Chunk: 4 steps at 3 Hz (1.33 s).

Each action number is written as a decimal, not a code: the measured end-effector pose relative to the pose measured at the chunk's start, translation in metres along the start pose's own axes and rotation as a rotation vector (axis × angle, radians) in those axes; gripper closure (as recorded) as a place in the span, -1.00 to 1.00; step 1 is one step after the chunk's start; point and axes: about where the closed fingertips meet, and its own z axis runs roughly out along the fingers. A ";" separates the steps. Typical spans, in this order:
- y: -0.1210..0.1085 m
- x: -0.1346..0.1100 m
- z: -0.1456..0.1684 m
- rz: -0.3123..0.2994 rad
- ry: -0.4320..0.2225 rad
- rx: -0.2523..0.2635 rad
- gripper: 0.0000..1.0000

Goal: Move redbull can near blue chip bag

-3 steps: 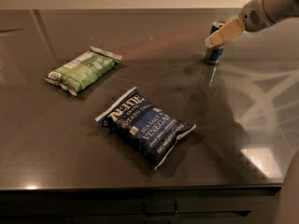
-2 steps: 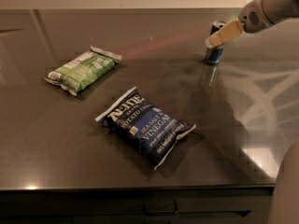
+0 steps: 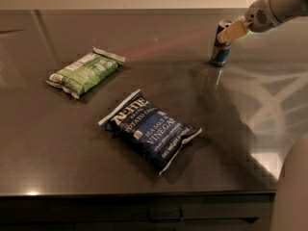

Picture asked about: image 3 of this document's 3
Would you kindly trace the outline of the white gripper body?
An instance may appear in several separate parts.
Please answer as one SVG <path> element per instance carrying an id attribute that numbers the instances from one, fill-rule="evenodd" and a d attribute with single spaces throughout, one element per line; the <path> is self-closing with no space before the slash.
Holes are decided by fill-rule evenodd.
<path id="1" fill-rule="evenodd" d="M 244 17 L 253 33 L 264 33 L 282 24 L 275 16 L 271 0 L 257 0 L 246 10 Z"/>

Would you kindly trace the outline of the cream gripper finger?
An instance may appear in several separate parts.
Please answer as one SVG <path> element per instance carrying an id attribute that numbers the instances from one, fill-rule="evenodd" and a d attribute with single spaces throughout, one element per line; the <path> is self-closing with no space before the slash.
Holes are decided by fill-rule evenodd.
<path id="1" fill-rule="evenodd" d="M 242 38 L 250 31 L 250 24 L 251 22 L 242 16 L 218 33 L 217 39 L 220 43 L 225 43 Z"/>

